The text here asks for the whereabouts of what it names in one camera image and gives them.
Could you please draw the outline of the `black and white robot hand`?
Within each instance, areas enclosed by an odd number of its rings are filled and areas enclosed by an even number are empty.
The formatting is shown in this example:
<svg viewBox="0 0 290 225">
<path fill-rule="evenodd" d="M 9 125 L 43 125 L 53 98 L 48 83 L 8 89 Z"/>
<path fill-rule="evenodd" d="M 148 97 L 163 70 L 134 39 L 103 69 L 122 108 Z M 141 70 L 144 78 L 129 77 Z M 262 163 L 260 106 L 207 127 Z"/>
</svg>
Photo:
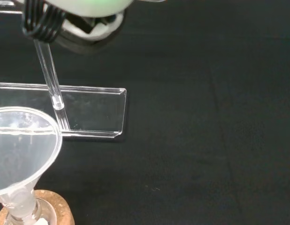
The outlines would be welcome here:
<svg viewBox="0 0 290 225">
<path fill-rule="evenodd" d="M 131 0 L 21 0 L 22 31 L 80 54 L 100 51 L 122 29 Z"/>
</svg>

